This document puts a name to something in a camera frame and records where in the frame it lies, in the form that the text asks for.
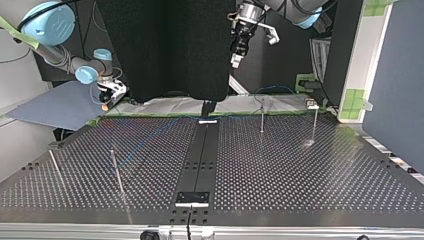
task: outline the black curtain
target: black curtain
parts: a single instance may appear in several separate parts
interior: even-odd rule
[[[98,0],[132,97],[169,91],[222,101],[228,90],[235,0]]]

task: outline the metal table surface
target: metal table surface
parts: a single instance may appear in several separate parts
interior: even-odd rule
[[[116,118],[0,184],[0,222],[424,228],[424,186],[331,116]],[[125,195],[116,181],[115,149]],[[208,208],[176,208],[178,192]]]

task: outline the robotic arm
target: robotic arm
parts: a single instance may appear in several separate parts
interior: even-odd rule
[[[241,60],[247,55],[249,41],[255,36],[258,27],[265,29],[271,45],[280,41],[274,27],[261,23],[268,11],[273,10],[295,26],[307,29],[317,21],[322,6],[327,2],[328,0],[243,0],[237,13],[228,16],[234,22],[231,46],[233,67],[238,68]]]
[[[51,66],[75,74],[83,84],[97,82],[99,100],[107,110],[129,89],[113,77],[112,54],[107,49],[94,51],[94,59],[86,61],[72,56],[61,44],[69,39],[75,27],[75,15],[68,1],[2,0],[0,16],[16,30],[40,44],[33,48]]]

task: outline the white wall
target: white wall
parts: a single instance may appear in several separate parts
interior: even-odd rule
[[[6,31],[0,30],[0,62],[23,56],[27,51],[25,44],[16,44]],[[41,80],[32,52],[19,61],[0,63],[0,182],[39,157],[54,141],[51,128],[4,116],[46,91],[47,84]]]
[[[364,89],[364,99],[368,101],[378,62],[380,60],[381,49],[386,36],[391,11],[392,5],[389,5],[383,16],[367,16],[361,18],[342,94],[340,109],[343,109],[347,89]],[[359,120],[340,118],[339,120],[343,123],[362,123],[365,112],[365,110],[361,112]]]

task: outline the vertical metal post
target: vertical metal post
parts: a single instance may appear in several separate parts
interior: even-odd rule
[[[318,110],[319,110],[319,108],[317,108],[317,109],[315,110],[314,130],[315,130],[316,126],[317,126],[317,120],[318,120]]]
[[[262,101],[262,105],[261,105],[261,115],[262,115],[262,119],[261,119],[261,133],[265,132],[264,128],[265,128],[265,111],[264,111],[264,101]]]
[[[50,149],[49,150],[49,153],[50,153],[50,157],[51,157],[51,159],[53,161],[54,168],[56,169],[56,171],[60,172],[59,165],[57,165],[56,157],[54,156],[53,150]]]
[[[112,163],[113,167],[115,168],[116,179],[118,180],[119,188],[121,190],[121,193],[124,194],[125,192],[121,181],[121,174],[119,173],[118,162],[116,161],[115,151],[113,149],[110,150],[110,155],[112,157]]]

